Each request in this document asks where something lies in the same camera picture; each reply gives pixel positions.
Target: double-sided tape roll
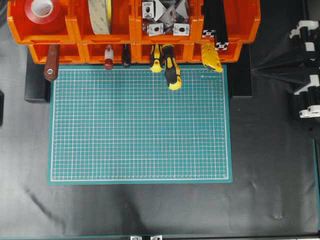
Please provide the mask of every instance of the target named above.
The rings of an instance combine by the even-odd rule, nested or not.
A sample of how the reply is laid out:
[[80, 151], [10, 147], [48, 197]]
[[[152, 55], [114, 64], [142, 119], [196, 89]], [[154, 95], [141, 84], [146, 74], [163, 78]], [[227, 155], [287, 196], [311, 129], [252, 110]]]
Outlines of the double-sided tape roll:
[[111, 34], [112, 0], [88, 0], [88, 6], [93, 33], [95, 35]]

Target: cutting mat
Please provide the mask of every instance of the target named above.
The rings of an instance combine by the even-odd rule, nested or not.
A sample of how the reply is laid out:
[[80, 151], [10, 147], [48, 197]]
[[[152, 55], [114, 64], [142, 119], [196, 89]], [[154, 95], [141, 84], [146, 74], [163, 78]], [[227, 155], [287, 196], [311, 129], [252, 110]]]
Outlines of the cutting mat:
[[51, 88], [51, 184], [229, 183], [227, 69], [61, 66]]

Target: black and yellow screwdriver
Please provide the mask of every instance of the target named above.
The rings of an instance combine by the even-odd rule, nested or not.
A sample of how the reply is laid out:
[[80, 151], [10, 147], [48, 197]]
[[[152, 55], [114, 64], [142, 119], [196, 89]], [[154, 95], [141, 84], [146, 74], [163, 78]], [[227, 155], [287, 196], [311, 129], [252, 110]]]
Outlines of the black and yellow screwdriver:
[[174, 54], [174, 46], [171, 44], [162, 45], [165, 63], [165, 78], [170, 90], [178, 90], [182, 86], [180, 67], [177, 64]]
[[160, 73], [163, 65], [162, 47], [159, 44], [152, 46], [150, 54], [150, 69], [154, 73]]

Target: brown tool handle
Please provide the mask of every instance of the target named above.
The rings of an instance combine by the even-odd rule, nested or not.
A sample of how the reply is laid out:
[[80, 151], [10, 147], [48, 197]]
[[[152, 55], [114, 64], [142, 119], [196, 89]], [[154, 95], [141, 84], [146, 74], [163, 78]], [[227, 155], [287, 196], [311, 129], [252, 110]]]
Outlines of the brown tool handle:
[[60, 45], [51, 44], [49, 45], [48, 56], [44, 67], [44, 77], [48, 81], [52, 82], [57, 79], [59, 72], [59, 55]]

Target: orange bin organizer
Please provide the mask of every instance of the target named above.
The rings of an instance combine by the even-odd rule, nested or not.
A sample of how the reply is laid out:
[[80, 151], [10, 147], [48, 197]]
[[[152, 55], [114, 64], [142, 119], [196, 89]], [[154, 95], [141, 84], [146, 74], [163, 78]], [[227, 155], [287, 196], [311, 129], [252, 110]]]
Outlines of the orange bin organizer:
[[[152, 44], [136, 44], [136, 61], [139, 64], [150, 63], [150, 53]], [[188, 44], [173, 44], [174, 54], [177, 63], [186, 63], [188, 61], [189, 45]]]
[[[33, 60], [45, 64], [50, 44], [60, 44], [61, 64], [102, 64], [108, 44], [114, 50], [114, 62], [121, 63], [123, 44], [131, 45], [132, 63], [149, 64], [152, 44], [173, 44], [178, 63], [201, 63], [201, 44], [214, 42], [202, 37], [204, 0], [188, 0], [190, 35], [149, 37], [143, 32], [143, 0], [112, 1], [112, 32], [95, 35], [91, 27], [88, 0], [59, 0], [64, 28], [46, 32], [31, 22], [24, 11], [24, 0], [8, 2], [7, 21], [18, 44], [29, 45]], [[229, 46], [219, 50], [223, 63], [236, 62], [243, 44], [255, 40], [260, 24], [260, 0], [224, 0]]]
[[195, 42], [198, 27], [198, 0], [188, 0], [189, 36], [173, 36], [173, 34], [148, 36], [142, 29], [144, 22], [142, 18], [142, 2], [142, 0], [135, 0], [135, 39], [137, 44], [190, 44]]
[[[36, 64], [45, 64], [49, 44], [29, 45], [33, 61]], [[81, 44], [66, 44], [60, 46], [59, 62], [61, 64], [83, 64], [86, 62], [84, 48]]]
[[41, 26], [29, 20], [25, 14], [25, 1], [12, 0], [8, 2], [7, 22], [17, 44], [75, 44], [71, 24], [70, 0], [59, 0], [60, 11], [64, 15], [64, 28], [59, 32], [51, 32], [51, 26], [46, 24], [48, 32]]
[[[111, 44], [113, 49], [113, 63], [120, 64], [122, 60], [123, 44]], [[103, 64], [105, 62], [105, 50], [107, 44], [83, 44], [85, 61], [88, 64]], [[136, 45], [132, 43], [131, 49], [131, 63], [136, 63]]]
[[77, 43], [135, 43], [135, 0], [112, 1], [112, 29], [109, 35], [94, 34], [89, 16], [88, 0], [71, 1], [71, 20]]

